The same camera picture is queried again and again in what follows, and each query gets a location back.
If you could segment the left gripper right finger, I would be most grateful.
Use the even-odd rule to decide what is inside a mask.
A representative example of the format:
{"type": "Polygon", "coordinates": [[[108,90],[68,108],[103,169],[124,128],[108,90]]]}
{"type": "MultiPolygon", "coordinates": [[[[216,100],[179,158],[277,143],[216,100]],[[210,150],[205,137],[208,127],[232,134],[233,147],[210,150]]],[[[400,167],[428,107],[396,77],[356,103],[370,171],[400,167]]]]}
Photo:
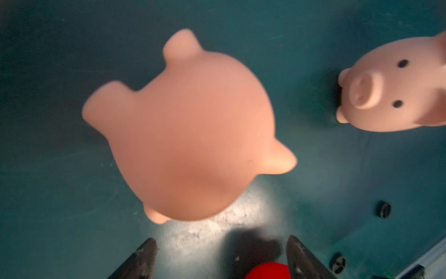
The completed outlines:
{"type": "Polygon", "coordinates": [[[288,238],[286,257],[291,279],[336,279],[296,236],[288,238]]]}

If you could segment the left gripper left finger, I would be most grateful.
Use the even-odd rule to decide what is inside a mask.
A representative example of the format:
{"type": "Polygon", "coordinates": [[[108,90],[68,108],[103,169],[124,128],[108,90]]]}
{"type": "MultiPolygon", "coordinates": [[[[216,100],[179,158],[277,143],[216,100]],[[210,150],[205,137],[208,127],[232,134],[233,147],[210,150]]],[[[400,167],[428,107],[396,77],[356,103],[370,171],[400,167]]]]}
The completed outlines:
{"type": "Polygon", "coordinates": [[[157,252],[156,240],[148,238],[108,279],[153,279],[157,252]]]}

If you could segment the red piggy bank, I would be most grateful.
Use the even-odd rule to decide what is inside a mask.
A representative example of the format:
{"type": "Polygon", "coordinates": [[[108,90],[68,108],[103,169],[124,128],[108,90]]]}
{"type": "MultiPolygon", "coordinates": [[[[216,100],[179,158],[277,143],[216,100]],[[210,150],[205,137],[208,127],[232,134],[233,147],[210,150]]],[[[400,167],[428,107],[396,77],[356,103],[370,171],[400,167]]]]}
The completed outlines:
{"type": "Polygon", "coordinates": [[[291,279],[291,277],[287,265],[264,263],[253,268],[245,279],[291,279]]]}

